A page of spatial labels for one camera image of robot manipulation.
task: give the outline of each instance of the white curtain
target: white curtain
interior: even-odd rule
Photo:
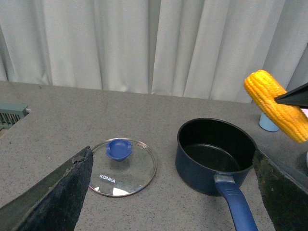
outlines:
[[[0,80],[251,102],[258,69],[308,79],[307,25],[307,0],[0,0]]]

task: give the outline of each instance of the corn cob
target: corn cob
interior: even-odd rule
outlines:
[[[286,90],[265,70],[252,73],[244,87],[259,108],[297,143],[308,140],[308,118],[298,106],[278,104],[275,98]]]

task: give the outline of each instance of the saucepan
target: saucepan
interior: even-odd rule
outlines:
[[[253,167],[257,146],[239,127],[212,118],[198,118],[178,131],[176,168],[193,189],[222,195],[237,231],[257,231],[248,203],[239,187]]]

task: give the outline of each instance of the gray countertop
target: gray countertop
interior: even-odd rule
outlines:
[[[77,231],[234,230],[224,198],[194,191],[177,174],[177,132],[193,118],[231,122],[250,134],[269,157],[308,175],[308,144],[296,144],[281,131],[261,129],[261,112],[250,103],[10,82],[0,82],[0,102],[25,103],[31,109],[0,138],[0,207],[85,146],[128,137],[155,152],[156,175],[139,193],[110,198],[88,190]],[[241,189],[259,230],[273,231],[253,169]]]

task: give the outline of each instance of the green object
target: green object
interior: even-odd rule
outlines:
[[[0,130],[9,129],[28,113],[28,105],[19,103],[0,102]]]

